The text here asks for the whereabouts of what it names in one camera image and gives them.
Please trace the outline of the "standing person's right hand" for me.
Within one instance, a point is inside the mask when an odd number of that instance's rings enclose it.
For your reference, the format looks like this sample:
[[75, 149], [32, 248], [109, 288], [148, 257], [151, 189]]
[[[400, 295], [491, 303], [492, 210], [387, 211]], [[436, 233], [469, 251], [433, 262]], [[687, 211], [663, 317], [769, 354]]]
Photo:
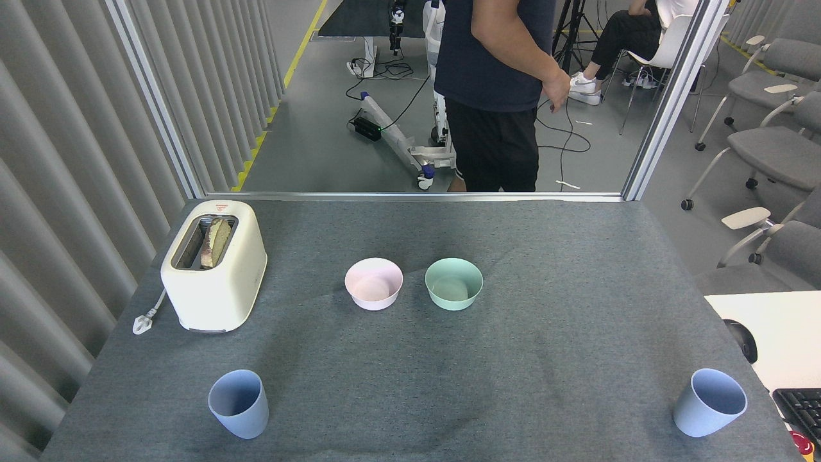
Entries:
[[550, 102], [551, 113], [557, 113], [565, 105], [571, 90], [571, 77], [561, 68], [551, 70], [542, 81], [542, 91]]

